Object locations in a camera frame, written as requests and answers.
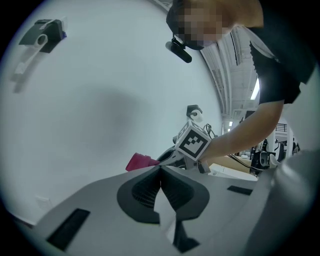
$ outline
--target white wall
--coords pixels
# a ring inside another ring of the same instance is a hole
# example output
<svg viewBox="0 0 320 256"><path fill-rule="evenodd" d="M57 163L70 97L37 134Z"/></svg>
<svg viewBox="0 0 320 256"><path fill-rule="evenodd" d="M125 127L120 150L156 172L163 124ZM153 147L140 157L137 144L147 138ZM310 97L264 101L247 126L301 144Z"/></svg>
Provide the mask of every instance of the white wall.
<svg viewBox="0 0 320 256"><path fill-rule="evenodd" d="M11 81L38 19L68 18L67 38L37 57L14 93ZM166 14L147 0L56 0L38 8L2 63L1 188L10 212L30 222L93 181L125 172L135 152L157 158L198 104L221 134L211 75L199 52L169 52Z"/></svg>

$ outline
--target person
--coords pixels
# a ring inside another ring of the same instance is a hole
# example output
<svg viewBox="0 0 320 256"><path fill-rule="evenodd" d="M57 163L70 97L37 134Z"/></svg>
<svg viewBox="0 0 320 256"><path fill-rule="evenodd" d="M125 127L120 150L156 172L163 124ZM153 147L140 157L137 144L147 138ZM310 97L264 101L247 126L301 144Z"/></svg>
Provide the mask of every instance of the person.
<svg viewBox="0 0 320 256"><path fill-rule="evenodd" d="M243 29L250 38L259 79L257 110L232 131L213 138L201 161L263 141L275 129L284 104L293 103L300 83L308 81L317 61L300 29L308 22L299 19L299 8L300 4L291 2L285 16L279 1L274 0L173 0L166 23L173 35L193 50L217 43L235 26Z"/></svg>

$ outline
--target black t-shirt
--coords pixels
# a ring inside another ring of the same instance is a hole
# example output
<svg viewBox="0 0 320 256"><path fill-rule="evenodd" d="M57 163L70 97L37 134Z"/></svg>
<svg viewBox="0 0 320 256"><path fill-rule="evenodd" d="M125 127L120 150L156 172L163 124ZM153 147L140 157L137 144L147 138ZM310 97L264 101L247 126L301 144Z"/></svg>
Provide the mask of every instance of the black t-shirt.
<svg viewBox="0 0 320 256"><path fill-rule="evenodd" d="M297 8L283 13L279 2L260 0L263 11L263 28L249 28L274 57L266 56L250 44L252 59L260 83L259 103L284 100L292 103L300 93L300 82L306 83L315 66L316 58L303 39L303 28L308 25Z"/></svg>

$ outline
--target black cap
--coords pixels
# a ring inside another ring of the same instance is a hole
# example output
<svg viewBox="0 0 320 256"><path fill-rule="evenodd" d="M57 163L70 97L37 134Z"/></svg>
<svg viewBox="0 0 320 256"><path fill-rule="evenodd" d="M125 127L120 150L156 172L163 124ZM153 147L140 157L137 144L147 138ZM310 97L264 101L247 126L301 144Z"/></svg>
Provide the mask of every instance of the black cap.
<svg viewBox="0 0 320 256"><path fill-rule="evenodd" d="M193 50L202 50L204 47L198 46L197 41L185 40L185 28L182 26L179 27L178 11L184 7L184 1L185 0L173 0L172 6L166 15L166 23L172 33L178 36L186 47Z"/></svg>

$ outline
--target pink object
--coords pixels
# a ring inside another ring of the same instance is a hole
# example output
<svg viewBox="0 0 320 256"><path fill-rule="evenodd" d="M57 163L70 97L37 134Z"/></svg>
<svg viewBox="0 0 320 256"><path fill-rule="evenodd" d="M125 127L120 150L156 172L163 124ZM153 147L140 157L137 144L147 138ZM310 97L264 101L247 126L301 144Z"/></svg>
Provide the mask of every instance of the pink object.
<svg viewBox="0 0 320 256"><path fill-rule="evenodd" d="M148 155L143 155L139 153L134 153L132 156L131 160L127 164L125 170L130 172L136 169L141 169L144 167L149 167L149 166L156 166L160 164L159 161L152 159Z"/></svg>

